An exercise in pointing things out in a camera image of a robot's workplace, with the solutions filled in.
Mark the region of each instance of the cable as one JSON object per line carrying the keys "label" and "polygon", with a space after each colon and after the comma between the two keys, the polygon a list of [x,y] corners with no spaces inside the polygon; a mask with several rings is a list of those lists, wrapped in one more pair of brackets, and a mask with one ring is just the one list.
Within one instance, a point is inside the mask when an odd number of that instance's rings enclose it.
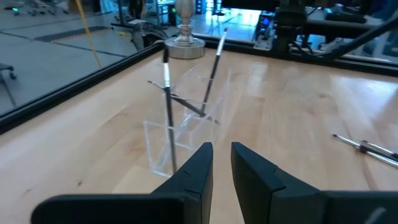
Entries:
{"label": "cable", "polygon": [[101,62],[100,62],[100,60],[99,60],[99,58],[97,56],[97,52],[94,49],[93,38],[91,37],[90,30],[88,29],[85,13],[83,12],[83,7],[81,6],[80,0],[76,0],[76,5],[77,5],[77,8],[79,9],[81,21],[83,22],[83,25],[84,25],[85,30],[86,30],[86,34],[87,34],[88,42],[90,43],[91,51],[92,51],[92,53],[94,55],[95,60],[97,61],[98,68],[101,69],[102,68]]}
{"label": "cable", "polygon": [[316,10],[318,10],[318,8],[316,7],[315,9],[313,9],[310,13],[307,14],[307,17],[310,16],[311,14],[313,14]]}
{"label": "cable", "polygon": [[308,52],[304,51],[303,48],[301,48],[301,47],[299,46],[299,44],[297,44],[294,40],[291,41],[291,43],[292,43],[293,46],[296,47],[296,48],[298,49],[298,51],[300,51],[303,55],[308,55],[308,56],[311,56],[311,57],[316,57],[316,55],[313,54],[313,51],[312,51],[312,49],[311,49],[310,47],[308,47],[308,50],[310,51],[310,54],[309,54]]}
{"label": "cable", "polygon": [[303,27],[298,27],[298,28],[296,28],[296,31],[300,33],[300,37],[301,37],[301,40],[302,40],[302,45],[304,45],[304,47],[307,48],[308,51],[309,51],[310,53],[309,53],[309,54],[306,53],[306,52],[303,50],[303,48],[301,48],[301,46],[299,46],[294,40],[292,40],[291,43],[292,43],[296,48],[298,48],[299,51],[305,52],[305,53],[308,54],[308,55],[314,56],[314,53],[313,53],[313,51],[312,51],[312,48],[311,48],[311,46],[308,44],[308,40],[306,40],[305,42],[303,41],[303,36],[304,36],[304,34],[303,34]]}

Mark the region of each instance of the yellow cable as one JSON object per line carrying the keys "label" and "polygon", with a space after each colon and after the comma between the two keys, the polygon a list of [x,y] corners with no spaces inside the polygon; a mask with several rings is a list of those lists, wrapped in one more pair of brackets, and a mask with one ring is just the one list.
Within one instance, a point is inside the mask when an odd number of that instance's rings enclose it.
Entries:
{"label": "yellow cable", "polygon": [[93,38],[91,37],[90,30],[88,29],[85,13],[83,12],[83,7],[81,6],[80,0],[76,0],[76,5],[77,5],[77,8],[79,9],[81,21],[83,22],[83,25],[86,30],[86,34],[87,34],[88,42],[90,43],[91,51],[93,52],[94,58],[98,63],[98,67],[102,68],[100,60],[98,59],[98,56],[97,56],[97,52],[94,50]]}

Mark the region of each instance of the black metal frame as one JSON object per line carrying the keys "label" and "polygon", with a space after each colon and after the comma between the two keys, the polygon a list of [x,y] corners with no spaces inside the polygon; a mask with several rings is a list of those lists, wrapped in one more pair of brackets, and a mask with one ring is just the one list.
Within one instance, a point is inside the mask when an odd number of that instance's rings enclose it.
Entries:
{"label": "black metal frame", "polygon": [[[208,37],[204,35],[198,35],[198,37],[206,42],[207,48],[217,48],[219,38]],[[224,44],[224,50],[241,54],[257,55],[281,60],[290,60],[301,63],[398,77],[398,64],[394,63],[353,57],[341,57],[337,60],[325,60],[322,58],[310,58],[306,55],[302,55],[299,51],[293,51],[291,54],[279,54],[275,52],[257,50],[254,49],[253,46],[254,43],[241,42],[237,40],[226,40]],[[74,97],[75,95],[95,86],[99,82],[102,82],[103,80],[112,77],[122,70],[134,65],[135,63],[138,63],[141,60],[144,60],[145,58],[159,52],[163,48],[163,43],[152,45],[141,52],[122,59],[120,62],[109,65],[95,73],[81,78],[80,80],[54,90],[36,100],[28,102],[12,111],[0,115],[0,134],[5,133],[6,131],[38,116],[39,114],[46,112],[47,110]]]}

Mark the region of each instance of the clear acrylic holder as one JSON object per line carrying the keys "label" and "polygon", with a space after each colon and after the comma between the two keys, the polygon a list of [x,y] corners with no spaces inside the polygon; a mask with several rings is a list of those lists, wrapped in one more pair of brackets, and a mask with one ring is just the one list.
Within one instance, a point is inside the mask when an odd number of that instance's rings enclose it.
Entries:
{"label": "clear acrylic holder", "polygon": [[[213,64],[210,63],[199,64],[178,80],[172,80],[172,93],[201,110],[212,68]],[[152,172],[165,177],[173,174],[169,128],[174,131],[177,168],[181,167],[204,142],[216,142],[223,125],[224,102],[229,82],[229,69],[219,64],[208,101],[205,103],[204,117],[172,100],[173,128],[167,123],[165,94],[159,95],[144,121],[147,154]]]}

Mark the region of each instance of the wooden tabletop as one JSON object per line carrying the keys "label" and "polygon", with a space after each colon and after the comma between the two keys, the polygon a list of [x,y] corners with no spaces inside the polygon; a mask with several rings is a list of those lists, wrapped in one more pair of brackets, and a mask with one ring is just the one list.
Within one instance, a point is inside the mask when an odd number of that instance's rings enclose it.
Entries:
{"label": "wooden tabletop", "polygon": [[[212,62],[171,60],[172,78]],[[231,88],[214,152],[212,223],[243,223],[230,147],[240,141],[290,174],[333,190],[397,190],[398,170],[331,137],[398,150],[398,79],[231,52]],[[159,95],[160,53],[0,136],[0,220],[28,223],[42,200],[65,193],[144,193],[142,120]]]}

